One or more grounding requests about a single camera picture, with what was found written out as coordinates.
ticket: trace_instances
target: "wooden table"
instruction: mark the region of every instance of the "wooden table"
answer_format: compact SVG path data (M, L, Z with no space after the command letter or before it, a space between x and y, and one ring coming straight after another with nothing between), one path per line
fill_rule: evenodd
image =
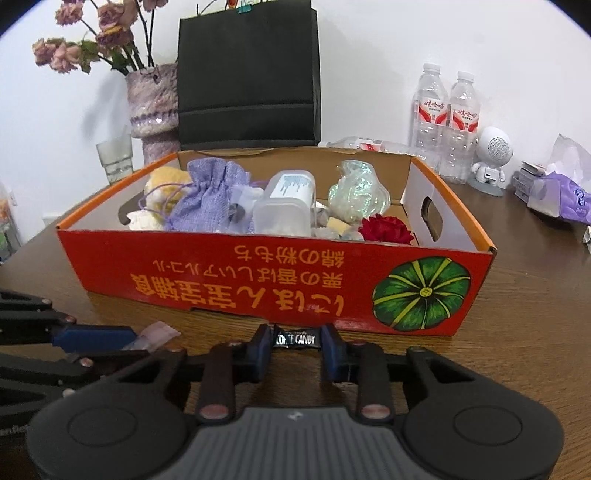
M591 478L591 255L581 243L582 229L548 223L512 194L497 199L469 186L454 189L499 251L467 319L453 338L366 337L392 353L420 342L547 405L566 434L552 479ZM126 324L139 331L162 320L182 332L173 344L190 353L247 338L257 326L254 319L180 312L87 293L50 229L0 267L0 288L51 298L56 309L88 323ZM47 358L55 354L41 346L2 351ZM351 404L350 388L319 388L316 355L296 354L293 361L292 354L283 353L274 358L264 386L238 387L239 407L249 401ZM0 478L36 478L22 449L3 455Z

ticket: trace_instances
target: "water bottle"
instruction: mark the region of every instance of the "water bottle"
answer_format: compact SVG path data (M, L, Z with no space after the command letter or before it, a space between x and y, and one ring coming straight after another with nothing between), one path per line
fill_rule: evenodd
M318 146L329 148L353 148L357 150L383 153L409 153L408 147L401 143L389 142L386 140L372 140L371 138L362 137L345 137L336 142L320 142L318 143Z
M440 160L441 129L447 124L447 91L439 76L441 67L434 63L423 65L413 97L411 131L408 146L411 153L423 159L433 170Z
M439 175L451 183L466 183L474 159L480 102L474 75L457 73L450 95L449 126L444 130Z

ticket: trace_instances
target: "iridescent plastic bag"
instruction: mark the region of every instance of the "iridescent plastic bag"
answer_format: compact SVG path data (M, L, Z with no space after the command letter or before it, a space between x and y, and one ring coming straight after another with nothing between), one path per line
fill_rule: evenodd
M329 191L332 216L351 224L388 209L390 193L379 182L371 164L361 160L344 160L339 168L342 177Z

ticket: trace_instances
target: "orange cardboard box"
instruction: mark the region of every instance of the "orange cardboard box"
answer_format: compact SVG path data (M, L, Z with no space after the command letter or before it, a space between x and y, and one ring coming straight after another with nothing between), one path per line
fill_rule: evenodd
M262 235L130 231L121 218L162 165L195 158L239 163L252 180L308 170L327 197L347 158L371 163L414 245ZM486 233L420 160L357 150L299 147L180 152L99 193L58 225L86 290L179 309L209 309L269 322L363 332L453 335L495 257Z

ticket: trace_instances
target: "plastic container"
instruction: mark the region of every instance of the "plastic container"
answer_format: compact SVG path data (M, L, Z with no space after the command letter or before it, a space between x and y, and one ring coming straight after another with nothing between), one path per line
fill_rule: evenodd
M255 204L252 215L255 233L311 236L315 197L316 182L309 171L283 170L277 173Z
M386 140L372 140L371 138L362 137L345 137L336 142L320 142L318 146L330 148L354 148L357 150L383 153L409 153L408 147L401 143L389 142Z
M451 183L466 183L474 161L480 102L473 84L473 74L458 72L450 95L449 126L443 134L439 175Z
M440 161L442 128L447 124L449 110L447 90L440 72L439 65L423 65L423 74L413 97L408 139L411 153L423 159L433 170L437 170Z

